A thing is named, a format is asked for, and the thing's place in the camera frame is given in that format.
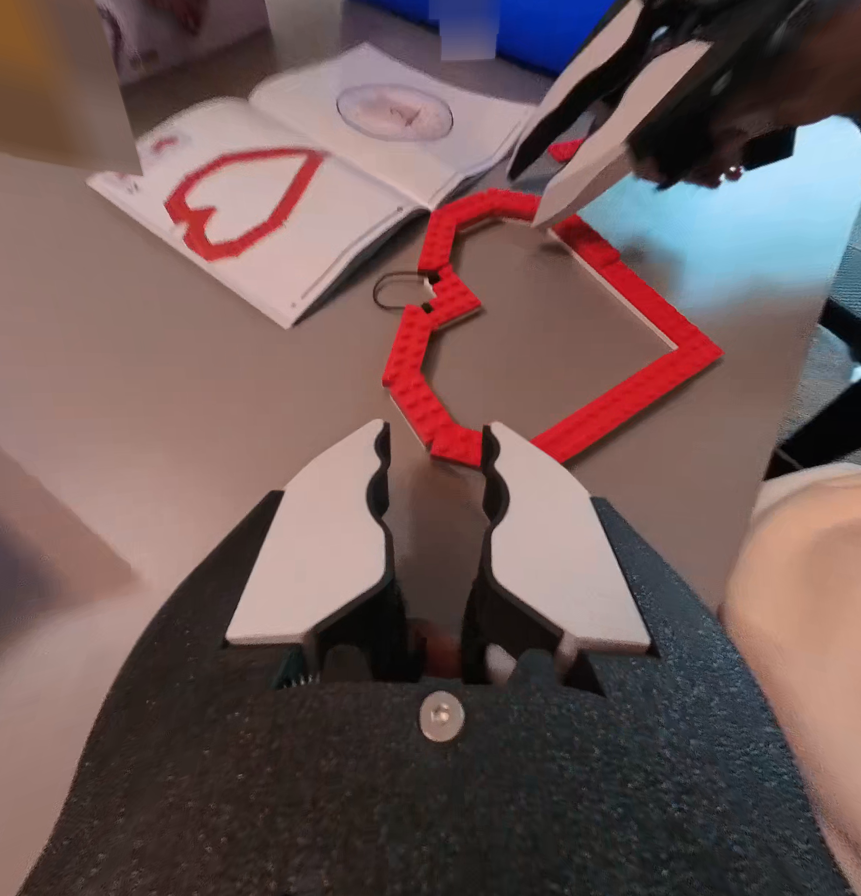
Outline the person's right hand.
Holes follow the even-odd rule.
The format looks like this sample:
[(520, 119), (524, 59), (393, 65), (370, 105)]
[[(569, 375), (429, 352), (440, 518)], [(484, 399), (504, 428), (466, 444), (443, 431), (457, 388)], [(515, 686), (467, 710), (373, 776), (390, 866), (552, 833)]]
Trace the person's right hand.
[(833, 116), (861, 124), (861, 2), (810, 29), (773, 70), (768, 94), (779, 127)]

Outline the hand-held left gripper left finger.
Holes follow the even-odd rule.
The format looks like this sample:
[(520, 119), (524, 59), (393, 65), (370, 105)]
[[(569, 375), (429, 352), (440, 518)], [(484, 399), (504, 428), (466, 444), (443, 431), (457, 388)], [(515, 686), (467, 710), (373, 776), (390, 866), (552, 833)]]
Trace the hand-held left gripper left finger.
[(231, 646), (306, 644), (389, 579), (389, 424), (370, 420), (285, 486), (225, 632)]

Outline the person's lap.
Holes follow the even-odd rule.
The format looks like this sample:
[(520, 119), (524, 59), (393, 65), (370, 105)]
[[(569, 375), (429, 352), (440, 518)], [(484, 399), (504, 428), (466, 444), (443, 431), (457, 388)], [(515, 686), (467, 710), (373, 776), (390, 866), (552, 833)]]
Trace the person's lap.
[(761, 487), (719, 617), (861, 894), (861, 466), (829, 464)]

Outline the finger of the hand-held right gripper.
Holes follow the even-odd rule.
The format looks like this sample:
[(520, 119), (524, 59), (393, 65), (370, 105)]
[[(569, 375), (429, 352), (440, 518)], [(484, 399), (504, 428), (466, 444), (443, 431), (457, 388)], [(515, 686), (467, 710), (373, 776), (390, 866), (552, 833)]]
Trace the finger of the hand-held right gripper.
[(687, 42), (649, 62), (608, 119), (549, 181), (533, 221), (536, 228), (557, 225), (632, 173), (630, 136), (710, 49), (709, 42)]
[(645, 54), (645, 4), (619, 2), (552, 84), (508, 163), (521, 175), (591, 107), (625, 85)]

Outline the blue plastic bin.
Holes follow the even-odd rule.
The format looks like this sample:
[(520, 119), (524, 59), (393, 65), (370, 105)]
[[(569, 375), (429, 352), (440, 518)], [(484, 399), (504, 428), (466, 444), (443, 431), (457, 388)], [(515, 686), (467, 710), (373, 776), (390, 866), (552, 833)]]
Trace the blue plastic bin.
[(436, 29), (445, 62), (502, 56), (560, 73), (613, 6), (609, 1), (369, 1)]

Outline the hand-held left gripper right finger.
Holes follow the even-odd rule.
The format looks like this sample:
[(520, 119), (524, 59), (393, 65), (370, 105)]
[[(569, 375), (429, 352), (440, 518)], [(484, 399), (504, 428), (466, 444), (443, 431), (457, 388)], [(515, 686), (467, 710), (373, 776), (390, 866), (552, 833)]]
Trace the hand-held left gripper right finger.
[(488, 523), (472, 594), (483, 644), (644, 655), (651, 634), (585, 487), (501, 422), (481, 434)]

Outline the red brick heart frame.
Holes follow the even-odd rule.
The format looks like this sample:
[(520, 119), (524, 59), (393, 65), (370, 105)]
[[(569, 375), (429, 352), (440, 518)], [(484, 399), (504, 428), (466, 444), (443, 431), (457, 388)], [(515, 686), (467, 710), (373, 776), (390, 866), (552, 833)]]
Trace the red brick heart frame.
[[(530, 224), (539, 205), (539, 197), (492, 188), (448, 203), (430, 216), (416, 275), (427, 282), (432, 296), (421, 305), (401, 309), (381, 382), (421, 445), (436, 460), (481, 468), (481, 432), (454, 420), (423, 371), (432, 337), (481, 311), (481, 300), (452, 263), (456, 239), (492, 220)], [(582, 217), (566, 218), (549, 234), (669, 348), (640, 372), (532, 439), (535, 447), (565, 464), (703, 374), (724, 352), (633, 272), (616, 247)]]

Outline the open instruction booklet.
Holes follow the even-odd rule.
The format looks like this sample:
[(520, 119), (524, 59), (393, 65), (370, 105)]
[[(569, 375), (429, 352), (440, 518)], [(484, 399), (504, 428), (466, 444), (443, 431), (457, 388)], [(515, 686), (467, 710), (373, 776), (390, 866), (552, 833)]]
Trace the open instruction booklet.
[(533, 112), (362, 43), (189, 107), (138, 140), (140, 175), (87, 185), (288, 329), (508, 156)]

